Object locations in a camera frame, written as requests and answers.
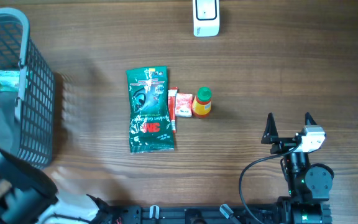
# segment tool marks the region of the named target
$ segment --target basket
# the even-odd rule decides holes
[[[29,20],[23,12],[1,8],[0,70],[13,68],[20,70],[12,110],[20,126],[13,133],[15,140],[9,152],[42,169],[52,159],[55,78],[30,38]]]

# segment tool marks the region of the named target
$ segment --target glove image on package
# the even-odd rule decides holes
[[[131,154],[173,150],[167,105],[167,67],[136,68],[126,73],[131,106]]]

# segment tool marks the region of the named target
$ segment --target wood grain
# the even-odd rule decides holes
[[[309,111],[325,128],[311,162],[336,173],[335,223],[358,223],[358,1],[223,1],[217,37],[192,34],[191,2],[18,6],[58,76],[62,188],[113,204],[240,204],[238,177],[267,156],[267,114],[292,136]],[[213,91],[208,119],[178,119],[175,152],[129,154],[125,70],[167,65],[170,86]],[[288,195],[278,160],[244,179],[248,202]]]

